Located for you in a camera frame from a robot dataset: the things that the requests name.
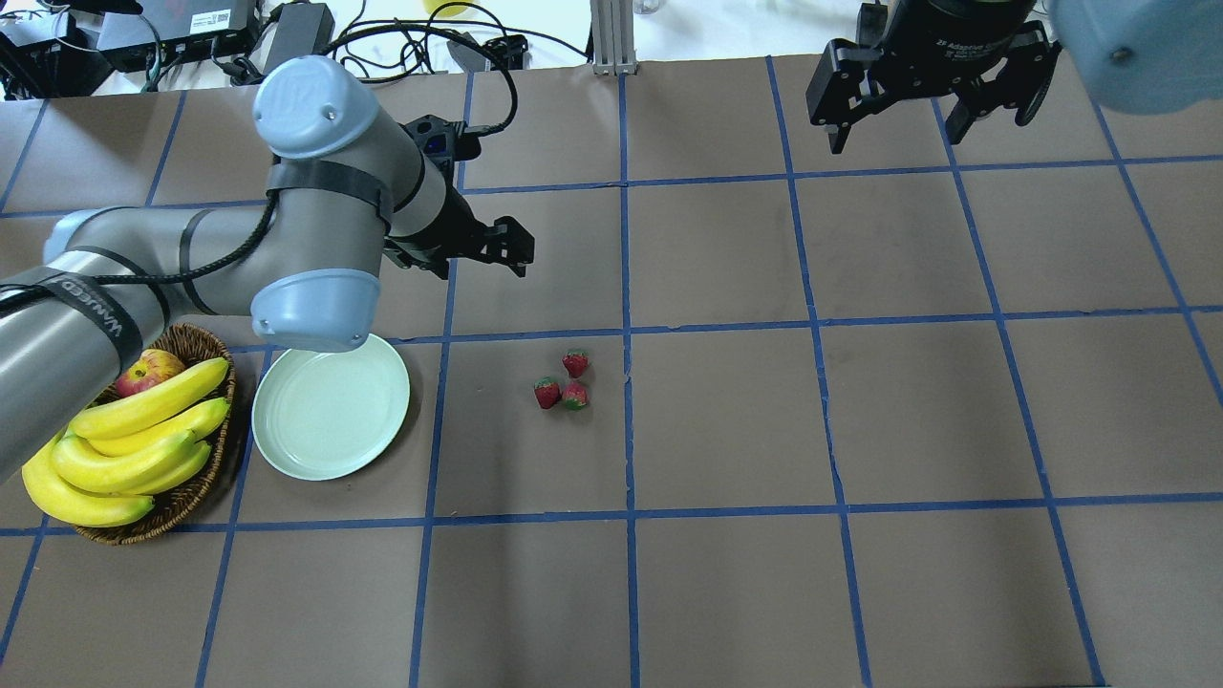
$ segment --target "light green plate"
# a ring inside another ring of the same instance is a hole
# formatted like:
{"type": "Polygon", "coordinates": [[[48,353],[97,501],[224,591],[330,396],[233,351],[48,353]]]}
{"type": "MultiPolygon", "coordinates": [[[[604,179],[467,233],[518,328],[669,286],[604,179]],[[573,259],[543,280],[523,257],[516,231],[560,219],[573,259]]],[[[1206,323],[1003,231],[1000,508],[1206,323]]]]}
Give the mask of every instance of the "light green plate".
{"type": "Polygon", "coordinates": [[[254,393],[254,444],[273,468],[331,480],[374,461],[407,415],[407,367],[371,334],[345,354],[289,351],[254,393]]]}

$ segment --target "yellow object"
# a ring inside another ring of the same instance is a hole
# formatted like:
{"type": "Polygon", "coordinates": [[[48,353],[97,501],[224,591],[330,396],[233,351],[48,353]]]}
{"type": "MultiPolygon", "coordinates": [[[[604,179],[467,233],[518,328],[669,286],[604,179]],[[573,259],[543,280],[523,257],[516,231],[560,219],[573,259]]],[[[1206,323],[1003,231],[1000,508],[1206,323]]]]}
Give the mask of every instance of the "yellow object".
{"type": "Polygon", "coordinates": [[[216,400],[201,402],[153,428],[114,440],[91,440],[89,446],[108,457],[122,457],[124,455],[139,452],[158,440],[183,430],[190,430],[196,437],[208,437],[225,423],[229,407],[230,404],[226,400],[218,397],[216,400]]]}
{"type": "Polygon", "coordinates": [[[59,441],[56,435],[21,467],[26,492],[46,516],[75,525],[110,528],[137,522],[153,511],[153,497],[92,495],[70,485],[51,466],[51,453],[59,441]]]}
{"type": "Polygon", "coordinates": [[[89,492],[127,492],[169,474],[194,452],[190,430],[124,457],[105,457],[81,437],[65,437],[51,451],[60,478],[89,492]]]}
{"type": "Polygon", "coordinates": [[[160,495],[171,488],[177,488],[186,483],[191,477],[199,473],[199,469],[204,468],[208,463],[208,457],[213,453],[213,447],[208,442],[196,442],[192,455],[179,466],[174,467],[170,473],[163,475],[157,480],[152,480],[143,485],[137,485],[127,491],[128,495],[160,495]]]}
{"type": "Polygon", "coordinates": [[[117,402],[88,408],[68,423],[68,430],[87,440],[114,440],[152,428],[212,392],[229,371],[216,358],[198,363],[170,380],[117,402]]]}
{"type": "MultiPolygon", "coordinates": [[[[433,15],[434,10],[437,10],[442,5],[445,5],[450,0],[421,0],[421,4],[424,5],[424,13],[428,16],[428,15],[433,15]]],[[[445,10],[442,10],[440,12],[438,12],[438,18],[448,20],[450,17],[457,17],[459,15],[464,13],[464,11],[466,11],[466,10],[467,10],[467,7],[464,7],[462,5],[456,5],[454,7],[446,7],[445,10]]]]}

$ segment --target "red strawberry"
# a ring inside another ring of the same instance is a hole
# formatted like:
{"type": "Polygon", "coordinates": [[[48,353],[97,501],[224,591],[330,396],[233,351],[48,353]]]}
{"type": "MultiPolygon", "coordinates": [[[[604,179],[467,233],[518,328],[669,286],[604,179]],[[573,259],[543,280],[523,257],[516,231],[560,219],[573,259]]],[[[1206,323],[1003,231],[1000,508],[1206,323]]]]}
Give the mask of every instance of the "red strawberry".
{"type": "Polygon", "coordinates": [[[560,385],[550,379],[543,378],[536,382],[536,402],[541,409],[550,409],[560,401],[560,385]]]}
{"type": "Polygon", "coordinates": [[[565,386],[565,395],[560,398],[565,408],[571,412],[580,412],[589,406],[591,400],[586,393],[586,387],[576,380],[571,380],[569,385],[565,386]]]}
{"type": "Polygon", "coordinates": [[[591,367],[591,356],[586,349],[570,349],[560,364],[569,371],[569,378],[578,379],[591,367]]]}

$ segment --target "fruit basket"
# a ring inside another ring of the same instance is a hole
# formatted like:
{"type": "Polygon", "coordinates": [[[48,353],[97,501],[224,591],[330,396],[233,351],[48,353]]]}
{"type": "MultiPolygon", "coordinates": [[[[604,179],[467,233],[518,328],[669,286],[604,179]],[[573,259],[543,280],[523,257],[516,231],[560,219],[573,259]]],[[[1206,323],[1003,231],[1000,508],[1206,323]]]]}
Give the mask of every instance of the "fruit basket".
{"type": "MultiPolygon", "coordinates": [[[[225,397],[230,403],[230,413],[210,436],[208,441],[213,445],[212,456],[199,473],[186,483],[166,492],[154,496],[153,511],[142,519],[127,525],[114,528],[89,528],[73,527],[82,536],[103,543],[105,545],[131,545],[143,543],[164,534],[186,518],[204,503],[218,484],[225,483],[227,477],[235,474],[238,463],[236,445],[241,433],[235,433],[234,419],[234,395],[237,390],[237,375],[234,371],[234,357],[230,356],[225,343],[215,334],[207,329],[190,324],[174,324],[152,343],[155,349],[164,349],[179,357],[187,367],[201,362],[221,357],[229,363],[229,373],[225,380],[208,393],[204,400],[225,397]]],[[[99,403],[114,402],[119,398],[115,386],[111,385],[98,396],[99,403]]]]}

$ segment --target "red apple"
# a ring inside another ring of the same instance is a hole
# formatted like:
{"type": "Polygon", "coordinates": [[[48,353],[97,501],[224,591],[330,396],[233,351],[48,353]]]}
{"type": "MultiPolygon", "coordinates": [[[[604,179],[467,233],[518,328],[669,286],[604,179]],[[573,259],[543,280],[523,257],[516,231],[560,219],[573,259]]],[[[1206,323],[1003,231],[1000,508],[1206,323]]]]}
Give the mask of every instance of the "red apple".
{"type": "Polygon", "coordinates": [[[187,370],[187,367],[170,352],[144,349],[141,358],[115,381],[120,397],[131,397],[187,370]]]}

